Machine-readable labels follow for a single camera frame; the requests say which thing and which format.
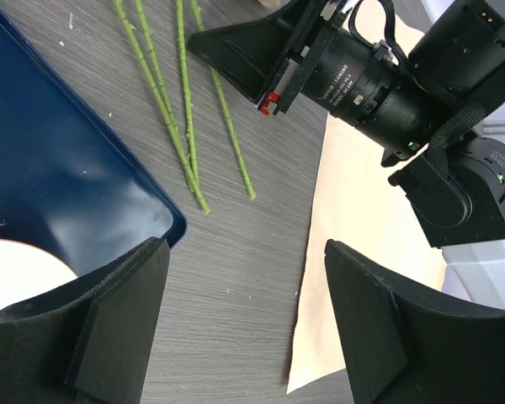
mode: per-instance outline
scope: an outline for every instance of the brown paper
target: brown paper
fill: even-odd
[[[383,38],[385,15],[366,0],[359,32],[370,42]],[[406,53],[423,34],[397,19],[396,38]],[[324,267],[330,238],[345,242],[377,263],[441,290],[445,262],[429,247],[412,208],[382,168],[383,149],[341,120],[329,117],[312,206],[311,230],[295,327],[288,392],[345,368]]]

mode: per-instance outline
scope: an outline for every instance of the green stick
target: green stick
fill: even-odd
[[[199,180],[199,164],[196,156],[196,144],[194,140],[193,123],[193,100],[191,98],[191,87],[189,85],[189,69],[187,68],[187,53],[185,50],[185,30],[183,22],[183,0],[177,0],[176,10],[178,14],[178,46],[179,46],[179,65],[182,69],[183,97],[185,101],[185,115],[187,117],[186,136],[189,139],[189,153],[191,155],[191,168],[196,180]]]
[[[167,126],[170,126],[170,117],[168,116],[168,111],[165,107],[165,103],[162,101],[161,94],[159,93],[159,91],[157,89],[157,84],[155,83],[155,80],[153,79],[152,72],[150,72],[150,68],[149,68],[148,64],[146,63],[146,59],[144,58],[144,55],[142,53],[142,49],[141,49],[138,41],[136,40],[135,33],[133,32],[134,27],[127,19],[127,15],[125,14],[125,10],[124,10],[123,0],[114,0],[114,6],[116,7],[116,12],[118,13],[118,16],[120,17],[122,24],[124,25],[125,32],[127,33],[127,36],[128,36],[129,41],[131,43],[133,51],[136,54],[136,59],[138,60],[139,64],[141,65],[142,71],[144,72],[144,75],[146,76],[146,80],[148,81],[148,84],[150,85],[150,89],[153,92],[153,97],[155,98],[155,100],[157,102],[157,107],[159,107],[162,118],[165,121],[165,124]],[[202,208],[202,210],[205,213],[209,213],[210,207],[208,206],[208,203],[206,202],[204,195],[202,194],[202,191],[199,188],[199,185],[194,180],[193,171],[191,170],[191,166],[189,165],[187,155],[185,153],[185,150],[183,149],[182,141],[173,130],[170,130],[169,133],[170,133],[170,137],[172,138],[172,142],[173,142],[174,146],[176,147],[176,152],[178,153],[179,160],[183,165],[185,177],[191,183],[193,191],[194,191],[194,195],[196,196],[196,199],[199,201],[200,207]]]
[[[204,31],[204,24],[202,23],[202,8],[199,7],[197,0],[191,0],[191,6],[193,8],[194,20],[200,31]],[[256,192],[254,192],[253,184],[249,178],[247,172],[247,166],[245,164],[245,158],[242,154],[242,149],[239,146],[239,140],[237,139],[236,129],[234,128],[234,122],[230,114],[230,109],[228,108],[228,103],[226,101],[225,93],[222,89],[221,79],[219,73],[213,67],[211,68],[211,76],[213,77],[213,83],[217,90],[217,95],[221,101],[221,107],[223,115],[225,115],[226,126],[228,127],[228,132],[230,133],[230,138],[232,140],[232,145],[234,146],[234,151],[236,152],[237,163],[239,168],[242,170],[243,182],[245,183],[245,188],[247,188],[247,193],[250,199],[256,198]]]
[[[168,96],[167,85],[165,83],[164,76],[161,72],[161,67],[159,64],[159,58],[157,57],[157,53],[155,51],[155,46],[152,41],[152,29],[148,24],[148,20],[146,18],[146,13],[144,12],[144,7],[142,6],[142,0],[135,0],[136,13],[138,14],[138,18],[141,22],[142,34],[144,35],[144,41],[146,42],[146,48],[148,49],[148,54],[150,55],[151,60],[151,68],[155,72],[155,76],[157,79],[157,85],[159,86],[159,94],[161,95],[162,101],[167,108],[168,117],[170,118],[170,126],[168,126],[168,131],[174,131],[176,136],[179,136],[179,128],[176,119],[174,118],[174,112],[172,110],[172,105],[170,104],[170,97]],[[187,178],[187,185],[191,192],[193,191],[193,184],[191,184],[189,178]]]

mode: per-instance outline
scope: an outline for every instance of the blue tray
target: blue tray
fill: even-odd
[[[0,237],[79,276],[187,222],[118,136],[0,11]]]

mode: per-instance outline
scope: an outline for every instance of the gray wooden surface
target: gray wooden surface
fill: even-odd
[[[132,0],[125,2],[131,9]],[[194,26],[185,3],[190,33]],[[200,3],[208,28],[265,13],[255,0]],[[411,25],[428,26],[418,0],[396,3]],[[183,127],[174,1],[145,0],[145,6]],[[285,395],[326,113],[299,97],[287,115],[265,118],[226,85],[258,192],[251,202],[210,73],[191,59],[201,181],[213,209],[203,215],[185,186],[112,1],[0,0],[0,7],[189,218],[189,233],[173,250],[143,402],[352,402],[344,372]]]

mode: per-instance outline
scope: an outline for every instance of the beige mat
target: beige mat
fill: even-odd
[[[358,28],[371,42],[383,37],[385,15],[374,0],[359,10]],[[396,21],[406,53],[423,34]],[[437,290],[444,280],[441,252],[431,249],[404,193],[382,168],[382,148],[341,120],[330,117],[312,208],[306,267],[288,392],[345,368],[324,268],[329,238],[345,242],[387,268]]]

